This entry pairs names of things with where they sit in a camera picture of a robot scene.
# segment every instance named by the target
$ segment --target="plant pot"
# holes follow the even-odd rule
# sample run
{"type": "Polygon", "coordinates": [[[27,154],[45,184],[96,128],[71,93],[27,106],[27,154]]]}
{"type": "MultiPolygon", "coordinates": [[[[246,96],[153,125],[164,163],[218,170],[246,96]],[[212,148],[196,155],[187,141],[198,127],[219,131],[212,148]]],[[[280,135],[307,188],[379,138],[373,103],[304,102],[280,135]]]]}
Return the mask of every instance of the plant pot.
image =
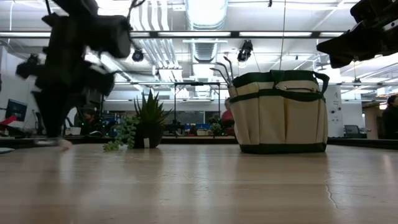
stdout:
{"type": "Polygon", "coordinates": [[[163,137],[164,126],[155,124],[137,124],[136,135],[134,136],[134,148],[143,149],[145,148],[144,139],[149,139],[149,147],[156,148],[163,137]]]}

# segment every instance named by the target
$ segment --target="desk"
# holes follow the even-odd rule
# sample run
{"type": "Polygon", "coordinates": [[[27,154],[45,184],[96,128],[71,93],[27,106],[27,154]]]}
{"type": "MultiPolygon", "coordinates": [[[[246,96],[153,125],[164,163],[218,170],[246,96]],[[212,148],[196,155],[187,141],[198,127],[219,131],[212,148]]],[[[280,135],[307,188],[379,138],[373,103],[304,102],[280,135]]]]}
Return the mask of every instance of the desk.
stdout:
{"type": "Polygon", "coordinates": [[[398,153],[328,146],[257,156],[238,145],[101,144],[1,156],[3,223],[395,223],[398,153]]]}

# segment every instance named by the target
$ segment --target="canvas tool bag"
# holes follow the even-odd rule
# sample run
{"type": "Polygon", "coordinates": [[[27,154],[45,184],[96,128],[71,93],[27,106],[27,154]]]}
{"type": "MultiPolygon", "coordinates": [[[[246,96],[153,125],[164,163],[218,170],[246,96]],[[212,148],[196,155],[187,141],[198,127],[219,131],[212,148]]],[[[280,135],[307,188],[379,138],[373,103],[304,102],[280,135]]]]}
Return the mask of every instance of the canvas tool bag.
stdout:
{"type": "Polygon", "coordinates": [[[312,71],[247,73],[229,87],[235,134],[254,154],[325,152],[329,77],[312,71]],[[317,79],[323,81],[320,90],[317,79]]]}

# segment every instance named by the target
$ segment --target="wooden table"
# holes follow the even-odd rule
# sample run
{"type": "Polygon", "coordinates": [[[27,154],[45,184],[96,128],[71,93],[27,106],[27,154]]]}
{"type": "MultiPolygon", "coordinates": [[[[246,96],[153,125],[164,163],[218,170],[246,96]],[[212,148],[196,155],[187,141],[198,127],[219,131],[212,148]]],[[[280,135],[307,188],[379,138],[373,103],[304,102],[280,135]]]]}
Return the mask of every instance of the wooden table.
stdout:
{"type": "Polygon", "coordinates": [[[239,146],[101,145],[0,155],[1,223],[398,222],[398,152],[245,155],[239,146]]]}

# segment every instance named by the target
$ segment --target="green trim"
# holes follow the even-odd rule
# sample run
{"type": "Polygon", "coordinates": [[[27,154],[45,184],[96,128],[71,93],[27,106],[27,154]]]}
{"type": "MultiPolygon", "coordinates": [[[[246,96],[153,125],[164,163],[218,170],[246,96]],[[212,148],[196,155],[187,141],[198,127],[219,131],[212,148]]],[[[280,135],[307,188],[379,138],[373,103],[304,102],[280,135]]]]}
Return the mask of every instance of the green trim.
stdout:
{"type": "Polygon", "coordinates": [[[271,70],[270,72],[251,72],[239,77],[233,81],[235,88],[239,88],[254,82],[274,82],[275,85],[282,81],[313,81],[318,84],[314,77],[316,72],[306,70],[271,70]]]}
{"type": "Polygon", "coordinates": [[[300,93],[300,92],[291,92],[291,91],[284,91],[278,89],[272,90],[259,90],[258,93],[250,93],[246,95],[236,96],[229,100],[231,104],[243,101],[243,100],[250,100],[254,98],[259,98],[261,96],[281,96],[287,99],[301,101],[301,102],[313,102],[316,100],[322,100],[323,94],[321,92],[316,93],[300,93]]]}
{"type": "Polygon", "coordinates": [[[315,144],[259,144],[240,145],[241,151],[248,154],[293,154],[325,152],[325,143],[315,144]]]}

